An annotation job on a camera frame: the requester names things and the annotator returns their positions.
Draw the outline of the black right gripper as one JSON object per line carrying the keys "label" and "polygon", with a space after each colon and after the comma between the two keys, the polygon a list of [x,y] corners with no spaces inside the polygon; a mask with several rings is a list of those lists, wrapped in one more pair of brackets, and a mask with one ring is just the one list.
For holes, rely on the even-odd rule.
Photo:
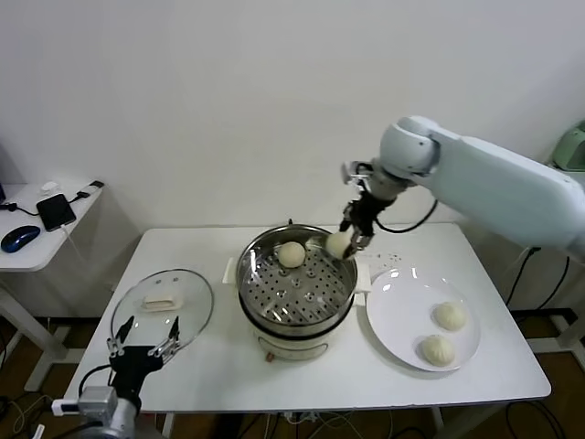
{"label": "black right gripper", "polygon": [[388,200],[378,199],[370,193],[361,193],[360,198],[350,201],[344,209],[343,219],[339,225],[340,232],[347,232],[350,227],[346,258],[350,259],[363,251],[374,236],[373,224],[378,214],[389,206]]}

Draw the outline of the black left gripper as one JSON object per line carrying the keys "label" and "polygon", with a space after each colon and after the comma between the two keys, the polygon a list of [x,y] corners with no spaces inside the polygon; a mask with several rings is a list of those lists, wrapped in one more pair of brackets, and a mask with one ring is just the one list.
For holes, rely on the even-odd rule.
{"label": "black left gripper", "polygon": [[110,364],[115,372],[112,386],[117,396],[124,399],[136,399],[140,395],[145,378],[164,366],[179,349],[179,317],[170,327],[166,339],[154,346],[129,346],[118,355],[133,328],[134,316],[130,316],[117,330],[113,337],[107,339],[111,355]]}

